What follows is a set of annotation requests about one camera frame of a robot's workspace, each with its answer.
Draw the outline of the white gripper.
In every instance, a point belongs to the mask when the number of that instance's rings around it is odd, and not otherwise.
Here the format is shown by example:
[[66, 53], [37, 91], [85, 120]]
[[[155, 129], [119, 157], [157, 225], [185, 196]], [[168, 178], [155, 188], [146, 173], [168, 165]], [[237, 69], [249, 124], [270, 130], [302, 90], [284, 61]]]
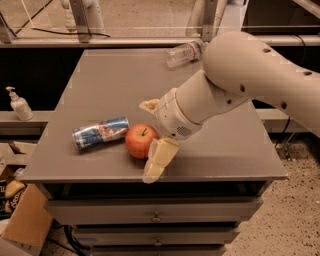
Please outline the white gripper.
[[160, 100], [151, 99], [139, 104], [140, 109], [155, 114], [158, 130], [162, 135], [168, 136], [153, 139], [150, 144], [142, 176], [143, 182], [147, 184], [157, 181], [173, 160], [179, 149], [177, 140], [186, 140], [202, 128], [183, 114], [178, 105], [176, 91], [177, 89], [173, 88]]

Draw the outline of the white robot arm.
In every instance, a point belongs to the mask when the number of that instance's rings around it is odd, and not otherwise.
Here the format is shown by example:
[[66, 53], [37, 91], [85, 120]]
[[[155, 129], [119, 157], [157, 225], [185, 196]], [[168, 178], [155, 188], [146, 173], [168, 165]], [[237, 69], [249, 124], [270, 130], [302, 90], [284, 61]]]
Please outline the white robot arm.
[[255, 36], [225, 32], [205, 48], [200, 71], [161, 98], [140, 104], [155, 116], [161, 134], [151, 142], [142, 180], [157, 181], [180, 140], [250, 99], [275, 107], [320, 136], [320, 74], [292, 63]]

